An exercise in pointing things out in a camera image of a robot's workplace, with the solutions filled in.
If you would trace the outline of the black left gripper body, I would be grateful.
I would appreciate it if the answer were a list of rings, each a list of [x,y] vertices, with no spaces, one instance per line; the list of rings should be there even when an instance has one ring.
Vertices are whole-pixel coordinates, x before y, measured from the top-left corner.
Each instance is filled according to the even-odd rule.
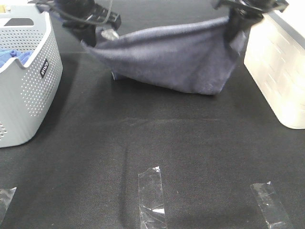
[[[119,39],[120,14],[112,11],[112,1],[104,7],[93,0],[37,0],[39,12],[48,12],[79,41],[94,47],[97,41]]]

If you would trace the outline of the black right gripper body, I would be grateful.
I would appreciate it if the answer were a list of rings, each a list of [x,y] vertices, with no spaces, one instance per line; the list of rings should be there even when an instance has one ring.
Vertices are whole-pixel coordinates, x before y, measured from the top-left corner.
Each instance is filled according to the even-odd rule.
[[[240,33],[250,29],[264,18],[265,13],[283,12],[289,3],[285,0],[214,0],[213,8],[228,7],[229,21],[226,25],[224,38],[227,42]]]

